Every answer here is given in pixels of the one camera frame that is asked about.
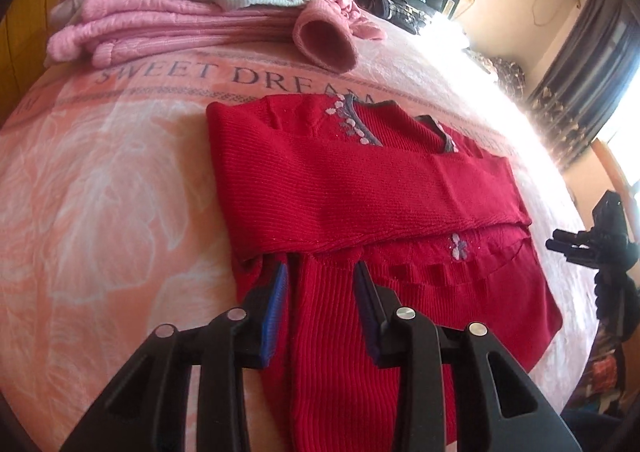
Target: stack of folded clothes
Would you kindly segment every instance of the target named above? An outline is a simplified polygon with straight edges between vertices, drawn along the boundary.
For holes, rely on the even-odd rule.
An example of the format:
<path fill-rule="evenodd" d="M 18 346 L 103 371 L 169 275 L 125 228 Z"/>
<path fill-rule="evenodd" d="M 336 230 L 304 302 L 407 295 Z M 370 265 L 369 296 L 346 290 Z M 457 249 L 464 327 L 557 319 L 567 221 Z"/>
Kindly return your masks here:
<path fill-rule="evenodd" d="M 92 54 L 94 67 L 186 48 L 291 41 L 334 72 L 357 64 L 353 36 L 385 38 L 353 0 L 60 0 L 60 29 L 47 46 L 54 62 Z"/>

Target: dark gray curtain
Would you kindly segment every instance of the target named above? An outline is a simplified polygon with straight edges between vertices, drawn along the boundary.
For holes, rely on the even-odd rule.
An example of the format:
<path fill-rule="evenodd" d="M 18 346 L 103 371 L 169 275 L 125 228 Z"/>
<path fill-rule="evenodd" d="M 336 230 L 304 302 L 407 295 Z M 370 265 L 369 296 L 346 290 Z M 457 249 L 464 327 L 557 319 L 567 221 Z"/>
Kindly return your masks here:
<path fill-rule="evenodd" d="M 596 137 L 640 64 L 640 26 L 624 0 L 587 0 L 526 105 L 560 169 Z"/>

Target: folded red sweater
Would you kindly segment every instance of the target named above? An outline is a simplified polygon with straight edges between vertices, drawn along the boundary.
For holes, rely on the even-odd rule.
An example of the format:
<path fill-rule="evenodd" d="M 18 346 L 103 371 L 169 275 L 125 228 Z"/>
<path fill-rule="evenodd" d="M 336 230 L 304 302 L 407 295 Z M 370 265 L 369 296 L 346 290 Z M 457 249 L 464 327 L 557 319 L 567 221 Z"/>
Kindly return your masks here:
<path fill-rule="evenodd" d="M 366 354 L 351 289 L 360 259 L 436 324 L 485 323 L 527 370 L 561 327 L 506 159 L 394 102 L 351 96 L 214 102 L 207 121 L 239 297 L 265 266 L 289 268 L 263 385 L 295 450 L 390 450 L 398 370 Z M 447 371 L 445 400 L 452 441 Z"/>

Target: metal screw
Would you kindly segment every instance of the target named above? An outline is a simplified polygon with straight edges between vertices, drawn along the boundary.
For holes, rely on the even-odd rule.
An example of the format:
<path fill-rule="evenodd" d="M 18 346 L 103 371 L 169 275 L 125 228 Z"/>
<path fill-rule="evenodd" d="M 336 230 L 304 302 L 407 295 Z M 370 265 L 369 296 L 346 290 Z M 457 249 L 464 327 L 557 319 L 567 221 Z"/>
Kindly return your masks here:
<path fill-rule="evenodd" d="M 472 324 L 469 324 L 469 332 L 477 337 L 483 337 L 488 333 L 488 329 L 484 324 L 473 322 Z"/>
<path fill-rule="evenodd" d="M 241 307 L 234 307 L 233 309 L 230 309 L 226 313 L 226 317 L 229 320 L 234 320 L 234 321 L 243 320 L 244 317 L 246 317 L 246 311 Z"/>
<path fill-rule="evenodd" d="M 174 334 L 175 328 L 171 324 L 162 324 L 156 327 L 154 333 L 158 338 L 168 338 Z"/>
<path fill-rule="evenodd" d="M 410 307 L 399 307 L 396 311 L 396 316 L 402 320 L 411 320 L 415 318 L 415 311 Z"/>

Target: bedspread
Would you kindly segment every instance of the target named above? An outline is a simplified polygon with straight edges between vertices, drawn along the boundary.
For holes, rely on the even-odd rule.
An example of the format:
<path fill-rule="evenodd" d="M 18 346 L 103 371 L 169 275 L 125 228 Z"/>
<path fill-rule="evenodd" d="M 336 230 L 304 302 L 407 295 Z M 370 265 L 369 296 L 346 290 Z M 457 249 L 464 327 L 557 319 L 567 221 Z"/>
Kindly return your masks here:
<path fill-rule="evenodd" d="M 356 38 L 360 63 L 342 75 L 290 44 L 261 42 L 105 70 L 57 66 L 27 93 L 0 132 L 0 379 L 43 452 L 59 448 L 155 326 L 200 326 L 235 304 L 204 109 L 283 92 L 395 99 L 510 159 L 564 319 L 531 375 L 563 407 L 596 319 L 593 273 L 544 249 L 553 229 L 582 228 L 562 178 L 524 116 L 471 61 L 375 21 L 388 40 Z M 255 371 L 246 373 L 246 401 L 254 450 L 280 450 Z"/>

